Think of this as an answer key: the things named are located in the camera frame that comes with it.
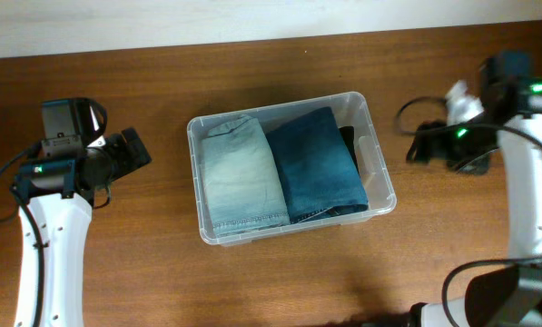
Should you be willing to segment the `light grey jeans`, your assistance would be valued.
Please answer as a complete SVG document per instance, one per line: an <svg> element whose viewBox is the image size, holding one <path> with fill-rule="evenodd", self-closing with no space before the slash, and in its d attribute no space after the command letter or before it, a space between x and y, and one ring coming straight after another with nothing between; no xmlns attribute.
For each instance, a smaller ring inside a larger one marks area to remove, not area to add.
<svg viewBox="0 0 542 327"><path fill-rule="evenodd" d="M274 157L258 119L242 115L202 140L203 185L216 236L288 225Z"/></svg>

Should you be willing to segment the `black garment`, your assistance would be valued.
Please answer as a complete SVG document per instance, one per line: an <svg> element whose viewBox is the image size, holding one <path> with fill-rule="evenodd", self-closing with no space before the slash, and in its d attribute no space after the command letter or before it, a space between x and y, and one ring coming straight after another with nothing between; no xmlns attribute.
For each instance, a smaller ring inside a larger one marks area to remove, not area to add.
<svg viewBox="0 0 542 327"><path fill-rule="evenodd" d="M358 171L359 170L358 161L357 161L357 156L354 150L354 139L355 139L354 128L352 126L343 126L339 128L339 132L342 137L342 140L344 141L347 147L350 157L355 165L356 171Z"/></svg>

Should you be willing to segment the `blue denim jeans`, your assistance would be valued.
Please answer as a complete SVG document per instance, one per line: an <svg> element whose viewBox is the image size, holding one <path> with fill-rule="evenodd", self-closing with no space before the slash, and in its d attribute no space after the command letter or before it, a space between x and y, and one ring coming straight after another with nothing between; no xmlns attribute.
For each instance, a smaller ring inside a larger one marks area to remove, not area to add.
<svg viewBox="0 0 542 327"><path fill-rule="evenodd" d="M369 200L329 107L266 133L292 223L363 212Z"/></svg>

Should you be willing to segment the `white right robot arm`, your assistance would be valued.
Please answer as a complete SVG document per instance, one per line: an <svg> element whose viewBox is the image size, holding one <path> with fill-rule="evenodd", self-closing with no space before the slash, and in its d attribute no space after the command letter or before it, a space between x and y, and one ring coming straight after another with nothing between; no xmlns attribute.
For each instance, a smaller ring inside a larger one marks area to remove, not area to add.
<svg viewBox="0 0 542 327"><path fill-rule="evenodd" d="M455 173L481 175L503 156L509 237L504 259L472 263L479 275L464 295L415 304L412 326L542 326L542 78L529 54L504 51L480 67L480 94L464 83L439 98L447 117L412 132L406 159L443 160Z"/></svg>

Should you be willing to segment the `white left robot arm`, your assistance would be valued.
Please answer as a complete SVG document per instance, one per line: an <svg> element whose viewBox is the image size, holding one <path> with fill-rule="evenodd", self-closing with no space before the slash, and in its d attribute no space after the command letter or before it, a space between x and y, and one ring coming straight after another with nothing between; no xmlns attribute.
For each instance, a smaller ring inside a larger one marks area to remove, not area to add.
<svg viewBox="0 0 542 327"><path fill-rule="evenodd" d="M84 246L95 194L152 160L133 128L105 137L93 99L43 103L44 139L24 154L10 188L22 227L14 324L81 326Z"/></svg>

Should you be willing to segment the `clear plastic storage container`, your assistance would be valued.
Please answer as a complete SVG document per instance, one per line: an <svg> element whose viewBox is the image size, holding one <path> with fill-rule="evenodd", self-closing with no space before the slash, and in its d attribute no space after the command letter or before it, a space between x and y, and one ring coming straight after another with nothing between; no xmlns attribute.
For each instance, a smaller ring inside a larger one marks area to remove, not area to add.
<svg viewBox="0 0 542 327"><path fill-rule="evenodd" d="M255 117L265 132L321 107L330 107L339 127L354 128L353 150L359 164L359 176L368 197L368 209L359 213L336 216L306 223L273 227L224 237L215 235L205 196L203 177L204 155L202 139L213 127L234 120L243 114ZM392 212L397 204L392 181L379 146L379 140L365 97L358 92L346 92L322 97L274 104L251 109L194 117L187 125L188 143L192 162L192 179L198 214L199 232L209 245L233 246L255 240L300 233L318 228L361 223L373 216Z"/></svg>

